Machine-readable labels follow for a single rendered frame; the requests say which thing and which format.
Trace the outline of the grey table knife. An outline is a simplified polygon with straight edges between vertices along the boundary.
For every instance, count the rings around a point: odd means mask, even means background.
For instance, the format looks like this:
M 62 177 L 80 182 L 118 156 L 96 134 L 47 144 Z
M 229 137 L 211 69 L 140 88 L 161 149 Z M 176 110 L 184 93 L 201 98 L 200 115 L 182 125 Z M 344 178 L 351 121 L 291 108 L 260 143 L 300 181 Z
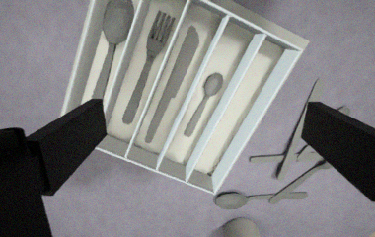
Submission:
M 282 162 L 284 155 L 285 154 L 251 156 L 249 157 L 249 161 L 250 163 Z M 326 161 L 317 152 L 308 153 L 306 156 L 295 153 L 292 160 L 297 160 L 297 162 Z
M 320 99 L 321 99 L 321 96 L 322 95 L 311 93 L 310 97 L 308 99 L 308 102 L 319 102 Z M 298 146 L 298 142 L 299 142 L 299 140 L 301 138 L 301 133 L 302 133 L 302 128 L 303 128 L 303 123 L 304 123 L 304 119 L 305 119 L 305 115 L 306 115 L 306 110 L 307 110 L 308 102 L 306 104 L 306 107 L 305 107 L 305 109 L 303 111 L 303 114 L 302 114 L 302 116 L 301 116 L 301 118 L 299 120 L 299 123 L 298 123 L 298 125 L 296 127 L 296 130 L 294 132 L 294 135 L 292 136 L 292 139 L 291 139 L 291 141 L 290 141 L 290 143 L 289 143 L 289 145 L 287 147 L 287 150 L 285 152 L 285 155 L 283 157 L 281 165 L 280 165 L 280 167 L 278 169 L 278 172 L 276 174 L 276 179 L 278 181 L 280 181 L 280 182 L 285 177 L 287 169 L 288 169 L 288 167 L 290 165 L 290 162 L 291 162 L 291 160 L 293 158 L 293 155 L 294 155 L 294 153 L 296 151 L 296 148 Z
M 184 77 L 188 71 L 189 65 L 194 57 L 196 48 L 186 44 L 185 49 L 181 55 L 181 58 L 177 64 L 177 67 L 173 73 L 173 76 L 170 80 L 170 83 L 166 89 L 166 92 L 162 98 L 162 101 L 158 107 L 158 110 L 150 124 L 150 127 L 146 133 L 144 141 L 150 143 L 155 131 L 160 123 L 160 120 L 165 112 L 166 107 L 168 106 L 171 97 L 175 98 L 178 90 L 184 80 Z
M 166 89 L 167 89 L 167 87 L 168 87 L 168 85 L 169 85 L 169 83 L 170 83 L 170 80 L 171 80 L 171 78 L 172 78 L 172 76 L 173 76 L 173 73 L 174 73 L 174 71 L 175 71 L 175 69 L 176 69 L 176 67 L 177 67 L 177 64 L 178 64 L 178 62 L 179 62 L 179 60 L 180 60 L 180 58 L 181 58 L 181 55 L 182 55 L 182 53 L 183 53 L 183 51 L 184 51 L 184 49 L 185 49 L 186 44 L 189 44 L 189 45 L 191 45 L 191 46 L 193 46 L 193 47 L 194 47 L 194 45 L 195 45 L 195 43 L 193 43 L 193 42 L 191 42 L 191 41 L 189 41 L 189 40 L 187 40 L 187 39 L 184 39 L 184 42 L 183 42 L 183 44 L 182 44 L 182 47 L 181 47 L 180 52 L 179 52 L 179 54 L 178 54 L 178 57 L 177 57 L 177 59 L 176 59 L 176 61 L 175 61 L 175 64 L 174 64 L 174 66 L 173 66 L 173 69 L 172 69 L 172 71 L 171 71 L 171 74 L 170 74 L 170 76 L 169 76 L 169 79 L 168 79 L 168 81 L 167 81 L 167 84 L 166 84 L 166 86 L 165 86 L 165 89 L 164 89 L 164 91 L 163 91 L 163 93 L 162 93 L 162 96 L 161 96 L 161 98 L 160 98 L 160 101 L 159 101 L 159 103 L 158 103 L 158 106 L 157 106 L 157 108 L 156 108 L 156 111 L 155 111 L 155 113 L 154 113 L 154 115 L 153 115 L 153 117 L 152 117 L 152 119 L 151 119 L 151 122 L 152 122 L 152 120 L 153 120 L 153 118 L 154 118 L 154 116 L 155 116 L 155 114 L 156 114 L 156 112 L 157 112 L 157 110 L 158 110 L 158 107 L 159 107 L 159 105 L 160 105 L 160 103 L 161 103 L 161 101 L 162 101 L 162 98 L 163 98 L 163 96 L 164 96 L 164 94 L 165 94 L 165 92 L 166 92 Z M 151 122 L 150 122 L 150 124 L 151 124 Z M 149 127 L 150 127 L 150 124 L 149 124 Z M 149 127 L 148 127 L 148 129 L 149 129 Z M 147 129 L 147 131 L 148 131 L 148 129 Z

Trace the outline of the white cutlery tray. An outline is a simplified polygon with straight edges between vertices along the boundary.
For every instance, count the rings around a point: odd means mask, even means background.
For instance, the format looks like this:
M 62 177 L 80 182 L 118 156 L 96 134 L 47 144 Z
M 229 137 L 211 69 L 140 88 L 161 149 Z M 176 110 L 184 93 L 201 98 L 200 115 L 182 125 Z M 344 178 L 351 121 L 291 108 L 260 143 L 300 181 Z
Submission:
M 132 0 L 134 19 L 115 45 L 104 94 L 107 136 L 96 147 L 215 194 L 303 49 L 209 0 Z M 90 100 L 108 51 L 103 17 L 109 0 L 93 0 L 62 115 Z M 158 14 L 173 25 L 153 59 L 131 123 L 122 115 L 146 61 Z M 184 40 L 196 52 L 150 143 L 144 141 Z M 209 75 L 223 75 L 193 133 L 185 130 L 204 97 Z

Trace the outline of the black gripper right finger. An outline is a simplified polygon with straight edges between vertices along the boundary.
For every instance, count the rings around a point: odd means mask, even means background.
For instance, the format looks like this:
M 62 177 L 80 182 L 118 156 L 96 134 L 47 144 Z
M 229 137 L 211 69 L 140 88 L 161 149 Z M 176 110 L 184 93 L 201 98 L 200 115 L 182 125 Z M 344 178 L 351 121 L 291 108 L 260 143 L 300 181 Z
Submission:
M 308 102 L 301 138 L 375 202 L 375 128 L 321 102 Z

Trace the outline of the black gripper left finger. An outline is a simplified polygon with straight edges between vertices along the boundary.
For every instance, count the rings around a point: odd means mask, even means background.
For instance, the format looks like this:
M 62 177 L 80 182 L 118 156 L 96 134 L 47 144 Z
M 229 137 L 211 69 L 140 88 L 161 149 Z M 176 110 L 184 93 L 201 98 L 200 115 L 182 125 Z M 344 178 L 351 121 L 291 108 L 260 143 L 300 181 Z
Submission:
M 53 237 L 42 196 L 54 196 L 106 136 L 103 99 L 27 137 L 0 129 L 0 237 Z

